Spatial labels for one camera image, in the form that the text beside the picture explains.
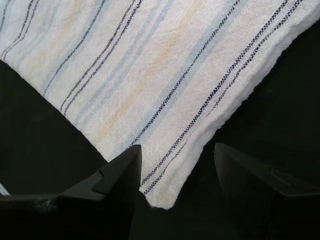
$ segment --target black surface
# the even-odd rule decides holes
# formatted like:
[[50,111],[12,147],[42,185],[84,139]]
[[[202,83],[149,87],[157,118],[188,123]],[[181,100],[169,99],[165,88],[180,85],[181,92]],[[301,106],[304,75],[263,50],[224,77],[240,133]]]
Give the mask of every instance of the black surface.
[[[206,145],[172,209],[150,208],[139,195],[131,239],[239,239],[215,172],[217,141],[320,184],[319,42],[317,23],[282,54]],[[65,190],[105,163],[81,133],[2,62],[0,109],[0,183],[9,192]]]
[[127,240],[141,166],[141,146],[133,145],[60,194],[1,196],[0,239]]

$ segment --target dish towel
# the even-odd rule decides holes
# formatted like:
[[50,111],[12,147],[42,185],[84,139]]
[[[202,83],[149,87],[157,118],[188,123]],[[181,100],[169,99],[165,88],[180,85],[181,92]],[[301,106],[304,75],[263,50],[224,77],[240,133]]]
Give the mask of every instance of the dish towel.
[[107,161],[140,144],[140,191],[169,209],[203,146],[319,16],[319,0],[0,0],[0,58]]

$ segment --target striped towel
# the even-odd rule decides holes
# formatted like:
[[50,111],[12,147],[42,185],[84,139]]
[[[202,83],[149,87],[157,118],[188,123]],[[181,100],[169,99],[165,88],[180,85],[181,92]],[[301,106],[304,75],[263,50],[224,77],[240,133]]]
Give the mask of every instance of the striped towel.
[[140,144],[140,191],[168,209],[203,146],[319,16],[319,0],[0,0],[0,58],[107,161]]

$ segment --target fabric texture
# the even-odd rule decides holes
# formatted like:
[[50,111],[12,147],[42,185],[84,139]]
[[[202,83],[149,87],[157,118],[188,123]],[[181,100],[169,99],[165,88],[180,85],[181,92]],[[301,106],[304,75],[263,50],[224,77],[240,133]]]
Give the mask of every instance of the fabric texture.
[[107,161],[140,144],[140,191],[168,209],[203,146],[319,16],[319,0],[0,0],[0,58]]

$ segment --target light blue stripe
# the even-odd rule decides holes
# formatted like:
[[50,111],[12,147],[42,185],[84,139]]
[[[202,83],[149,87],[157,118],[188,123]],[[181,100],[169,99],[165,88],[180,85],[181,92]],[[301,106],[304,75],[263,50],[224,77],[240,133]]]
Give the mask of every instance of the light blue stripe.
[[55,5],[55,8],[53,10],[53,14],[52,17],[50,19],[50,22],[48,23],[48,18],[46,16],[49,15],[50,10],[52,9],[52,3],[53,1],[50,1],[50,5],[47,7],[47,11],[44,14],[45,18],[45,22],[43,23],[43,26],[45,27],[45,31],[42,34],[36,34],[33,39],[30,41],[29,45],[24,49],[24,54],[21,54],[21,57],[15,62],[13,63],[14,65],[14,69],[17,70],[17,72],[20,71],[20,67],[21,64],[23,62],[23,60],[29,56],[29,54],[36,49],[36,47],[38,47],[38,45],[44,40],[44,38],[47,36],[48,32],[51,30],[52,28],[52,24],[54,22],[54,19],[57,15],[58,12],[58,8],[59,8],[59,3],[61,2],[61,0],[58,1],[58,3]]
[[136,63],[137,59],[142,54],[145,46],[148,44],[148,42],[150,41],[151,37],[154,35],[156,30],[158,29],[160,23],[165,19],[165,16],[166,16],[168,10],[170,9],[170,7],[172,6],[173,2],[174,2],[173,0],[169,0],[166,3],[165,7],[162,9],[161,13],[159,14],[158,18],[156,19],[155,23],[153,24],[149,34],[145,37],[145,39],[142,42],[142,44],[140,45],[139,49],[135,53],[135,56],[133,57],[131,63],[126,67],[126,69],[123,71],[123,73],[118,77],[118,79],[115,81],[114,85],[107,91],[107,93],[104,95],[104,97],[100,101],[100,103],[98,103],[98,105],[96,105],[94,107],[94,109],[83,120],[81,126],[78,126],[80,118],[94,104],[94,102],[96,101],[98,96],[103,93],[103,90],[107,87],[108,83],[114,77],[115,73],[118,71],[118,69],[121,68],[121,65],[123,65],[125,63],[126,59],[128,58],[128,55],[130,55],[132,53],[132,51],[134,50],[134,47],[136,46],[137,41],[143,36],[143,34],[145,33],[145,30],[146,30],[146,27],[149,25],[150,21],[152,20],[152,17],[154,16],[155,11],[157,10],[156,8],[159,7],[159,2],[157,3],[157,6],[152,9],[152,11],[149,14],[146,22],[144,23],[145,26],[143,26],[141,31],[138,33],[135,41],[133,42],[133,44],[130,46],[130,48],[127,50],[127,52],[122,57],[122,59],[120,61],[121,64],[118,64],[116,66],[116,69],[115,69],[116,71],[112,71],[111,75],[104,81],[103,85],[95,92],[95,94],[92,96],[92,98],[86,103],[86,105],[81,109],[81,111],[76,116],[76,119],[75,119],[75,122],[74,122],[74,125],[76,127],[80,128],[80,130],[83,130],[86,127],[87,123],[90,121],[90,119],[98,112],[98,110],[105,104],[105,102],[114,93],[114,91],[117,89],[117,87],[122,83],[122,81],[125,79],[125,77],[129,73],[130,69],[134,66],[134,64]]
[[[68,69],[69,64],[71,64],[73,62],[73,60],[78,56],[79,53],[82,52],[82,50],[86,47],[86,45],[88,44],[88,42],[90,41],[90,39],[94,36],[94,32],[95,29],[97,29],[97,26],[99,25],[99,23],[101,22],[101,19],[103,18],[103,13],[105,14],[108,10],[108,7],[110,6],[110,3],[112,2],[112,0],[106,1],[101,9],[101,13],[98,15],[95,23],[93,24],[90,33],[86,36],[85,40],[83,41],[83,43],[81,44],[81,46],[76,50],[76,52],[70,57],[69,61],[67,61],[62,69],[59,71],[59,73],[55,76],[54,80],[52,81],[50,87],[48,88],[47,92],[46,92],[46,98],[48,98],[49,94],[52,92],[52,90],[55,88],[55,85],[57,84],[57,82],[61,79],[63,73],[65,72],[66,69]],[[93,18],[96,16],[96,13],[100,7],[100,1],[97,1],[97,3],[94,5],[94,8],[91,10],[90,13],[90,17],[88,17],[85,25],[82,28],[81,33],[79,33],[78,37],[76,38],[78,41],[79,39],[81,39],[84,34],[86,33],[88,27],[90,26]],[[59,60],[57,60],[57,65],[56,67],[52,68],[51,74],[46,78],[45,81],[43,81],[42,86],[40,88],[40,93],[44,93],[50,79],[55,75],[57,68],[60,66],[60,64],[66,59],[66,57],[69,55],[69,52],[66,52],[66,54],[64,56],[61,56]]]
[[[5,20],[4,20],[4,23],[3,23],[3,26],[2,26],[2,30],[0,32],[0,36],[1,35],[4,36],[4,33],[6,32],[6,30],[8,28],[8,22],[9,22],[9,19],[11,17],[10,13],[11,13],[12,6],[14,5],[14,3],[15,3],[15,0],[11,0],[9,5],[8,5],[8,7],[6,8]],[[4,1],[3,6],[1,6],[1,18],[0,18],[0,21],[3,18],[4,8],[5,8],[6,4],[7,4],[7,1]]]
[[[215,35],[213,40],[209,43],[209,46],[207,46],[207,48],[201,54],[199,59],[195,62],[193,67],[190,69],[190,71],[188,72],[188,74],[184,78],[183,82],[180,84],[180,86],[174,92],[174,96],[171,97],[171,99],[168,101],[166,106],[162,109],[160,115],[154,120],[153,124],[148,128],[148,130],[141,136],[141,138],[135,144],[145,143],[147,141],[147,139],[152,135],[152,133],[157,128],[157,126],[162,122],[162,119],[170,111],[172,106],[175,105],[175,103],[180,98],[180,96],[185,92],[186,88],[188,87],[188,84],[193,79],[193,77],[195,76],[195,74],[197,73],[199,68],[206,61],[208,56],[211,55],[212,51],[215,49],[215,47],[220,42],[220,40],[225,35],[225,33],[227,33],[229,27],[232,25],[234,20],[241,13],[242,8],[246,5],[246,2],[247,1],[244,0],[238,4],[238,6],[234,10],[233,14],[224,23],[223,27],[217,32],[217,34]],[[164,101],[164,98],[169,94],[169,92],[172,90],[172,88],[176,84],[177,80],[180,79],[180,77],[184,74],[186,69],[192,64],[193,60],[195,59],[196,55],[199,53],[199,51],[201,50],[201,48],[203,47],[203,45],[205,44],[207,39],[210,37],[212,32],[218,27],[218,24],[222,21],[222,19],[225,17],[225,14],[229,11],[230,7],[234,3],[235,3],[234,0],[229,0],[228,3],[223,7],[223,10],[221,10],[220,13],[213,19],[213,21],[210,23],[210,25],[205,30],[204,34],[201,36],[200,40],[197,42],[197,44],[193,48],[192,52],[186,58],[186,61],[184,62],[183,66],[174,75],[170,84],[165,88],[165,90],[162,92],[160,97],[153,104],[151,110],[143,116],[142,120],[137,124],[135,129],[132,130],[129,137],[116,149],[116,151],[114,151],[112,153],[112,156],[117,156],[117,155],[119,155],[119,153],[122,153],[124,151],[124,149],[126,149],[131,144],[133,139],[135,139],[135,137],[141,132],[141,130],[146,126],[146,124],[154,116],[155,111],[162,104],[162,102]]]

